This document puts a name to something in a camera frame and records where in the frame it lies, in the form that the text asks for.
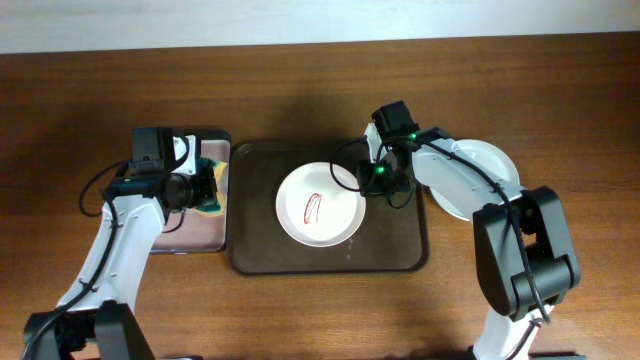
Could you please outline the green yellow sponge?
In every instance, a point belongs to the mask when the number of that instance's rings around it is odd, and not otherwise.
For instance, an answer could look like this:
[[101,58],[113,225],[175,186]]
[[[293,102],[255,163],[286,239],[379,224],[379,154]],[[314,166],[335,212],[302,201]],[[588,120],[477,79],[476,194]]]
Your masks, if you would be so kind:
[[226,210],[226,195],[221,188],[221,185],[223,183],[228,163],[208,158],[201,158],[199,160],[199,164],[201,168],[211,176],[211,187],[215,199],[197,207],[196,210],[207,217],[221,216]]

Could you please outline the pink plate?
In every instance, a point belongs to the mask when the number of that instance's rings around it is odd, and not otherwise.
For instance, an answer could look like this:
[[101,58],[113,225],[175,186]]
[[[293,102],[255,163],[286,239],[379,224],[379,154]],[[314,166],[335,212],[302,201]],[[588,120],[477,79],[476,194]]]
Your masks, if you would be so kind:
[[366,200],[354,189],[355,176],[339,165],[312,162],[289,173],[275,200],[284,231],[310,247],[331,247],[348,240],[360,228]]

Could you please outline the white front plate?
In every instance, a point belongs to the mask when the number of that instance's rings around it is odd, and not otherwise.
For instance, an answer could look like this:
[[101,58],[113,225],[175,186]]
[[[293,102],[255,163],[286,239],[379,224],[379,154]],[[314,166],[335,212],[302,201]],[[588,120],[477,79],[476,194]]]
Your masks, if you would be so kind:
[[[468,156],[473,158],[487,170],[490,170],[497,176],[511,183],[520,183],[519,173],[515,164],[507,156],[507,154],[498,147],[490,143],[474,139],[457,140],[456,143],[463,152],[465,152]],[[439,192],[434,189],[431,189],[430,192],[436,203],[444,211],[460,220],[469,220],[468,217],[465,217],[462,212],[460,212]]]

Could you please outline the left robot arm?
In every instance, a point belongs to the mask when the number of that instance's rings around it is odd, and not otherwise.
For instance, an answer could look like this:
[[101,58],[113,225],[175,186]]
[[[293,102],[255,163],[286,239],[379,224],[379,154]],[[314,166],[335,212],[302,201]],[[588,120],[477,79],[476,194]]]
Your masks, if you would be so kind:
[[23,333],[25,359],[70,359],[88,343],[102,359],[151,359],[134,309],[144,269],[170,214],[215,202],[201,141],[177,129],[139,128],[130,159],[101,191],[100,228],[69,290],[50,312],[34,313]]

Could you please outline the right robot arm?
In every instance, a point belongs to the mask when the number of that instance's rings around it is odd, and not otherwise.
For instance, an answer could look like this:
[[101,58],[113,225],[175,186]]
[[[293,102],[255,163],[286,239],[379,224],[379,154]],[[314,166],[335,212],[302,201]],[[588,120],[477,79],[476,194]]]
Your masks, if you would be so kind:
[[423,185],[473,226],[477,279],[490,309],[471,357],[530,358],[535,335],[581,280],[556,192],[497,175],[444,130],[421,129],[402,101],[373,112],[364,140],[369,158],[356,171],[360,195],[391,198]]

